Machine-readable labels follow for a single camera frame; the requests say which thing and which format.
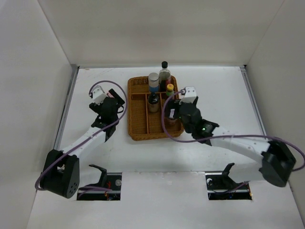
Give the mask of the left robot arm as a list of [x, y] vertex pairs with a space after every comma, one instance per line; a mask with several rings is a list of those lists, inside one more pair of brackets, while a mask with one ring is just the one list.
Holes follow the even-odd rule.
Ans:
[[64, 198], [71, 198], [80, 185], [80, 163], [97, 146], [107, 142], [119, 123], [119, 114], [124, 114], [127, 101], [113, 89], [105, 92], [96, 86], [90, 92], [93, 102], [89, 108], [97, 114], [88, 131], [71, 145], [51, 150], [46, 157], [43, 172], [35, 187]]

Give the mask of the tall dark sauce bottle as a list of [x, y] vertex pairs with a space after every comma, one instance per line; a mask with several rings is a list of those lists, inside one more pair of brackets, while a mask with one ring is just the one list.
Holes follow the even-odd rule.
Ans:
[[168, 62], [162, 62], [162, 69], [159, 71], [160, 92], [165, 92], [167, 85], [171, 83], [171, 72], [168, 69]]

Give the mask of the blue label silver cap jar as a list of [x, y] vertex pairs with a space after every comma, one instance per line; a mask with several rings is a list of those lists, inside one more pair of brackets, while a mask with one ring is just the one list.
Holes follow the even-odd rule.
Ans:
[[159, 75], [157, 73], [150, 73], [148, 75], [149, 92], [159, 92]]

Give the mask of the yellow cap chili sauce bottle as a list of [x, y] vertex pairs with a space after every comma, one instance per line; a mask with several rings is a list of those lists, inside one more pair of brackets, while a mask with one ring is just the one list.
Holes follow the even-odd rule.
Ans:
[[166, 86], [166, 96], [170, 97], [172, 94], [174, 94], [174, 85], [169, 83]]

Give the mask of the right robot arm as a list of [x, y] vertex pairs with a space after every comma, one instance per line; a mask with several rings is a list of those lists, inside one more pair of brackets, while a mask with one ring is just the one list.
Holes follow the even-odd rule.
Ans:
[[167, 99], [163, 105], [163, 119], [179, 119], [191, 142], [224, 148], [252, 160], [238, 166], [229, 163], [222, 171], [221, 183], [231, 189], [252, 180], [265, 180], [276, 187], [285, 187], [294, 170], [296, 159], [284, 140], [264, 135], [234, 135], [219, 124], [203, 119], [196, 100], [184, 103]]

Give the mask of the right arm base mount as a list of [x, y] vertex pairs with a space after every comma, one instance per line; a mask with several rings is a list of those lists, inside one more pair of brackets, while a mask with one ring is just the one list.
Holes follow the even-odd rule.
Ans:
[[236, 183], [229, 178], [234, 163], [229, 163], [223, 171], [205, 173], [209, 200], [252, 200], [248, 182]]

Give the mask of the black cap brown spice bottle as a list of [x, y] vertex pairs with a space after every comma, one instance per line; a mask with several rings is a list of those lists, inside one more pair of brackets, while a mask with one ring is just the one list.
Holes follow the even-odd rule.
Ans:
[[156, 113], [159, 110], [159, 96], [152, 92], [149, 94], [148, 99], [148, 110], [151, 113]]

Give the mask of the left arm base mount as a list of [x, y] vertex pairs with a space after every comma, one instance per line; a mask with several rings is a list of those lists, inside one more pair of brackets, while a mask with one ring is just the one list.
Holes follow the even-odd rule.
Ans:
[[80, 187], [77, 201], [119, 201], [121, 200], [122, 173], [108, 173], [107, 169], [91, 164], [101, 173], [98, 182]]

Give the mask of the small red label spice jar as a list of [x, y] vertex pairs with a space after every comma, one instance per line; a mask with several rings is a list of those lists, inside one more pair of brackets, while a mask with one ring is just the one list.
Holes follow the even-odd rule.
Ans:
[[167, 124], [171, 125], [171, 126], [175, 125], [178, 121], [178, 119], [170, 118], [170, 117], [166, 117], [165, 120], [166, 120]]

